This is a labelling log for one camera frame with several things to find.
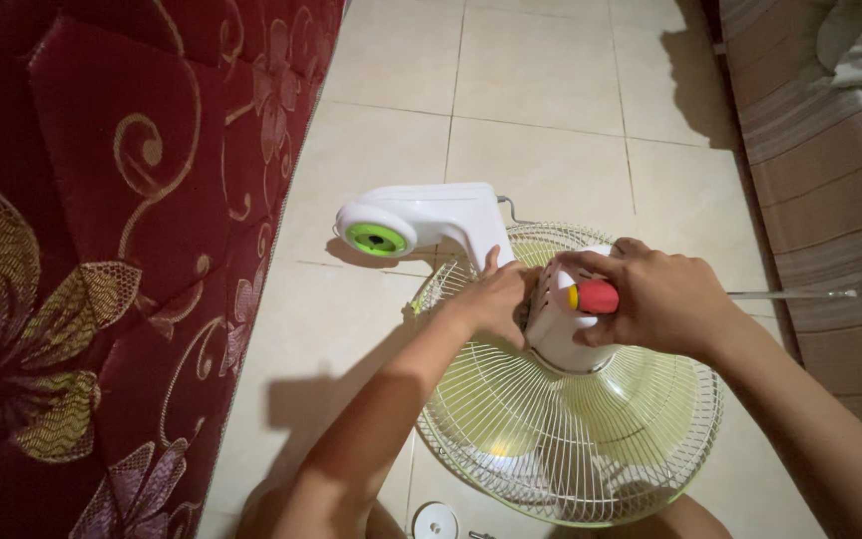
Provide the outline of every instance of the green fan base cap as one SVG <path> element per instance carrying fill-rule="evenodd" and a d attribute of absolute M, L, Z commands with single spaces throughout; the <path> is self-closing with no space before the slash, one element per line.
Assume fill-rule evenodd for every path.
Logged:
<path fill-rule="evenodd" d="M 392 256 L 408 247 L 398 232 L 371 223 L 354 224 L 345 230 L 345 235 L 356 248 L 377 256 Z"/>

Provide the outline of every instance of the fan guard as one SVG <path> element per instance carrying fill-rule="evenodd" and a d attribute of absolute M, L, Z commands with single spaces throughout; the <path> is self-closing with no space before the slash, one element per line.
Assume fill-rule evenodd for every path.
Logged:
<path fill-rule="evenodd" d="M 515 257 L 544 266 L 558 251 L 612 242 L 562 224 L 508 228 Z M 421 314 L 477 278 L 443 264 L 414 302 Z M 599 528 L 664 508 L 711 450 L 722 383 L 683 356 L 625 346 L 603 368 L 569 375 L 530 351 L 476 335 L 429 399 L 419 427 L 452 470 L 506 506 L 563 526 Z"/>

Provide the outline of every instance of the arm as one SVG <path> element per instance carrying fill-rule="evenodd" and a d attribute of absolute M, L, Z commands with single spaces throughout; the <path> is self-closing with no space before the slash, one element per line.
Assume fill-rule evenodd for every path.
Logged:
<path fill-rule="evenodd" d="M 536 275 L 519 262 L 497 269 L 497 254 L 497 247 L 487 253 L 482 279 L 444 302 L 311 449 L 272 537 L 360 537 L 411 427 L 464 343 L 485 330 L 524 346 L 513 316 Z"/>
<path fill-rule="evenodd" d="M 559 255 L 610 278 L 621 294 L 618 312 L 575 341 L 638 344 L 712 366 L 770 439 L 824 531 L 862 537 L 862 423 L 727 297 L 706 262 L 628 238 L 615 248 L 612 257 Z"/>

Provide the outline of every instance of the screwdriver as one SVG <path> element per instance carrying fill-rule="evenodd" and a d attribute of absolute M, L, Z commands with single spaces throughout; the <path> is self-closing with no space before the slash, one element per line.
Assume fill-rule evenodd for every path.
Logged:
<path fill-rule="evenodd" d="M 800 299 L 800 298 L 842 298 L 856 297 L 855 289 L 814 291 L 814 290 L 778 290 L 778 291 L 729 291 L 733 299 Z M 621 302 L 617 289 L 606 279 L 587 279 L 571 285 L 567 290 L 567 303 L 575 311 L 592 314 L 616 312 Z"/>

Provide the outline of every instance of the tile floor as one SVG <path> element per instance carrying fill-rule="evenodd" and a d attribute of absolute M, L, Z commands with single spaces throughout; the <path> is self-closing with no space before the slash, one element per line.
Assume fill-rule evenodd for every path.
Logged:
<path fill-rule="evenodd" d="M 523 219 L 637 236 L 704 257 L 728 289 L 766 288 L 703 25 L 695 0 L 353 0 L 295 172 L 201 539 L 229 537 L 253 491 L 295 470 L 407 340 L 401 310 L 436 256 L 448 256 L 351 251 L 331 226 L 354 194 L 487 181 Z M 779 335 L 771 305 L 742 307 Z M 823 536 L 729 392 L 725 406 L 691 496 L 737 538 Z M 406 529 L 439 501 L 457 510 L 461 536 L 552 532 L 462 483 L 414 433 L 380 500 Z"/>

